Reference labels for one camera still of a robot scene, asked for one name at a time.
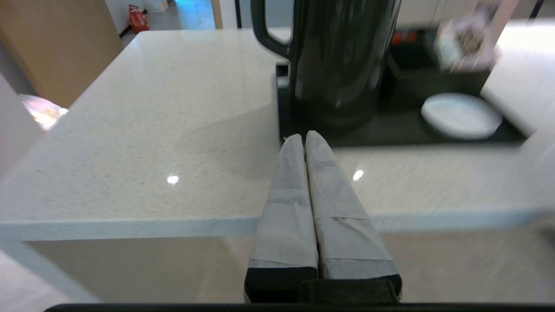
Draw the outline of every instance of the white countertop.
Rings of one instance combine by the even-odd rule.
[[[507,28],[485,91],[520,148],[335,149],[380,230],[498,227],[555,204],[555,27]],[[0,185],[0,238],[251,235],[280,149],[279,58],[251,30],[143,32]],[[170,185],[167,177],[177,175]]]

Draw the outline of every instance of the quartz countertop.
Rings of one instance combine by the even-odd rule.
[[[553,37],[511,23],[483,90],[533,133],[521,147],[334,149],[348,177],[362,171],[352,183],[378,230],[505,227],[553,209]],[[252,235],[280,149],[279,60],[249,29],[140,33],[2,180],[0,239]]]

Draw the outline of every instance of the kettle handle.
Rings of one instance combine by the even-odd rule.
[[[268,27],[266,26],[266,0],[250,0],[250,14],[253,20],[253,31],[256,39],[270,51],[289,59],[291,44],[279,42],[268,33]]]

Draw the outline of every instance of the floor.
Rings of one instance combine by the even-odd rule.
[[[555,303],[555,221],[522,229],[382,236],[402,302]],[[253,238],[31,243],[104,302],[241,303]],[[71,299],[0,253],[0,310]]]
[[[151,31],[179,29],[215,29],[210,0],[168,0],[168,9],[160,13],[147,13]],[[128,31],[122,37],[125,48],[137,34]]]

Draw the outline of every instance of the red bag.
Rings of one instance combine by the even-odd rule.
[[[147,16],[139,10],[138,6],[129,5],[129,25],[134,33],[148,30]]]

